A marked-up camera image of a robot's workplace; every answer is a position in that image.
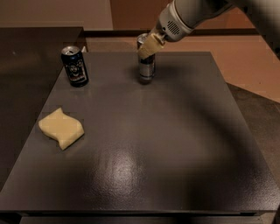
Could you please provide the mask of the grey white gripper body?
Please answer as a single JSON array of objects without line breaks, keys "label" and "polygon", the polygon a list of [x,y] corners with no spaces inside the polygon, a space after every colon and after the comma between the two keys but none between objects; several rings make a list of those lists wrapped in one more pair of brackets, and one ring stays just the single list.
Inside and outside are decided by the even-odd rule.
[{"label": "grey white gripper body", "polygon": [[178,42],[202,20],[202,0],[173,0],[162,10],[151,33],[163,41]]}]

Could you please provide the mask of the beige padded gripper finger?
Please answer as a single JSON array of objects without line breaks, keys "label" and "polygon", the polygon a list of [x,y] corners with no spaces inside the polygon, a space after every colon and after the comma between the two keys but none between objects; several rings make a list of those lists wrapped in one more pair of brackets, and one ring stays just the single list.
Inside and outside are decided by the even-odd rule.
[{"label": "beige padded gripper finger", "polygon": [[149,34],[137,50],[138,56],[145,60],[164,48],[165,41],[156,33]]}]

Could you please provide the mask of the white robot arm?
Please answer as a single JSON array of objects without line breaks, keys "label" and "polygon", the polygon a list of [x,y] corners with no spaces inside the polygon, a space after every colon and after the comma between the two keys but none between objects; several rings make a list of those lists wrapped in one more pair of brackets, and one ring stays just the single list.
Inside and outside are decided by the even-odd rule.
[{"label": "white robot arm", "polygon": [[178,42],[204,21],[232,7],[239,8],[273,53],[280,56],[280,0],[172,0],[137,50],[141,59],[160,51],[166,42]]}]

